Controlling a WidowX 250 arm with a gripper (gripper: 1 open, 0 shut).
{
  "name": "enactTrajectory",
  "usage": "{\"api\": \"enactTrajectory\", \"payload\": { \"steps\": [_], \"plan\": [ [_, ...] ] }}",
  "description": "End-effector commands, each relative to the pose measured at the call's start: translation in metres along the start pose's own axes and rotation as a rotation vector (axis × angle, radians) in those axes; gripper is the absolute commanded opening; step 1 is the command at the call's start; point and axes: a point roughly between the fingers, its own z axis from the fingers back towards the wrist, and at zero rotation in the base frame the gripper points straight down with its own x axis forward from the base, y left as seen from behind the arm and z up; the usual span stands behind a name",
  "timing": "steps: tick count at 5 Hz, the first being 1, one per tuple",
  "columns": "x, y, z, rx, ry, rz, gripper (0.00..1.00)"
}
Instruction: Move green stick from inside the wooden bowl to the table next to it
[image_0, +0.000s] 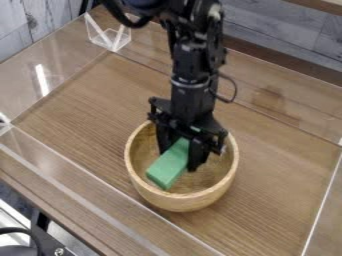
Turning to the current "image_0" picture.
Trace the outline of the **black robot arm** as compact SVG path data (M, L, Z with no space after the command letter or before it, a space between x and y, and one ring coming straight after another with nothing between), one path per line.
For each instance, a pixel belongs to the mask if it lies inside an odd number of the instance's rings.
M185 168L196 170L220 153L227 130L213 118L219 69L225 64L224 10L219 0L98 0L115 19L140 29L157 20L172 60L171 97L148 99L159 151L188 141Z

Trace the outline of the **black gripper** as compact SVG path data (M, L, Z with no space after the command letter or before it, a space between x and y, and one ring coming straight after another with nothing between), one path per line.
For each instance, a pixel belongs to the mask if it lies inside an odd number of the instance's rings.
M156 125L159 152L164 153L180 137L187 139L189 172L207 161L209 153L223 151L228 132L213 117L216 92L216 78L187 82L172 79L171 98L148 99L148 119Z

